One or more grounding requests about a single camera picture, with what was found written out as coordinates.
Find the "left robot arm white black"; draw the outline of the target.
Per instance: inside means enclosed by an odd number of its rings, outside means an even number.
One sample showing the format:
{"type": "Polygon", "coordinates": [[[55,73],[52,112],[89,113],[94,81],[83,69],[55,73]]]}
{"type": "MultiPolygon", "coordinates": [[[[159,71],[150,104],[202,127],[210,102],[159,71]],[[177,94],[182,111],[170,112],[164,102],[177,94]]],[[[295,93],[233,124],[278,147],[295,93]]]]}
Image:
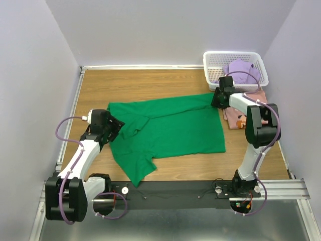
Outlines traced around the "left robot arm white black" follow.
{"type": "Polygon", "coordinates": [[[109,195],[125,200],[122,194],[112,190],[107,174],[85,176],[94,159],[107,143],[116,139],[124,122],[113,117],[108,110],[92,109],[80,117],[88,123],[87,129],[74,143],[78,148],[69,164],[58,176],[50,177],[45,183],[45,212],[48,220],[62,220],[69,225],[82,222],[88,204],[95,197],[109,195]]]}

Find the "white plastic basket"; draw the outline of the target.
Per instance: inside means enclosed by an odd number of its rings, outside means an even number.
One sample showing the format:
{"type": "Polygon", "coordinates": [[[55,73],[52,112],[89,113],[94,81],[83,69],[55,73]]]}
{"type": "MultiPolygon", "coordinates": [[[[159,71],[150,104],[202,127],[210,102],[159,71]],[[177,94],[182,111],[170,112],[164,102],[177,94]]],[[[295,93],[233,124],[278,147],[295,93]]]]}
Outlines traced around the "white plastic basket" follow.
{"type": "Polygon", "coordinates": [[[238,91],[255,91],[269,84],[261,56],[255,52],[207,51],[203,54],[206,82],[211,91],[219,86],[219,78],[233,77],[238,91]]]}

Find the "purple t shirt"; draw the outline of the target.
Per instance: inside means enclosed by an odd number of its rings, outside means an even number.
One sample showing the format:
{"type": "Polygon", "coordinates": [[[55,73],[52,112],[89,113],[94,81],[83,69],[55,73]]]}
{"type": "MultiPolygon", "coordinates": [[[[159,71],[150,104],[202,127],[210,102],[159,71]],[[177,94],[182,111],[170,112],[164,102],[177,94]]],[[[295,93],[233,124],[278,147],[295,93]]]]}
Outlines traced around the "purple t shirt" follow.
{"type": "Polygon", "coordinates": [[[229,76],[233,78],[234,84],[256,85],[256,80],[259,80],[261,76],[252,63],[245,62],[241,59],[237,59],[229,65],[223,66],[222,70],[224,75],[229,74],[229,76]]]}

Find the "green t shirt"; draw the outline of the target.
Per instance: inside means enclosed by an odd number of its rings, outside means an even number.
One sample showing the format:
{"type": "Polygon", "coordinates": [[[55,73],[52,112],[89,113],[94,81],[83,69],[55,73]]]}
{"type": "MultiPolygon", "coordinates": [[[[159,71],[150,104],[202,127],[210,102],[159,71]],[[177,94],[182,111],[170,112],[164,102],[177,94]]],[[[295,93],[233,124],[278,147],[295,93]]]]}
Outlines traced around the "green t shirt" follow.
{"type": "Polygon", "coordinates": [[[111,102],[108,111],[125,123],[110,143],[116,163],[132,184],[157,169],[154,159],[223,153],[224,132],[212,93],[142,102],[111,102]]]}

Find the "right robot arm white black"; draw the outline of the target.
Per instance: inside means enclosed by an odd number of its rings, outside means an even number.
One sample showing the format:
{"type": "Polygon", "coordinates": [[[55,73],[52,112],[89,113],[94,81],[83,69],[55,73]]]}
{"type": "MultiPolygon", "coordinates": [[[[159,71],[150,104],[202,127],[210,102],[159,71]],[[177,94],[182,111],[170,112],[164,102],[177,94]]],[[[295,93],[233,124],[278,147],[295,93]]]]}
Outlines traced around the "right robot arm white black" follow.
{"type": "Polygon", "coordinates": [[[241,197],[254,190],[265,155],[281,137],[278,107],[237,92],[231,76],[219,78],[211,106],[219,109],[232,107],[246,115],[247,150],[233,179],[227,182],[228,191],[235,197],[241,197]]]}

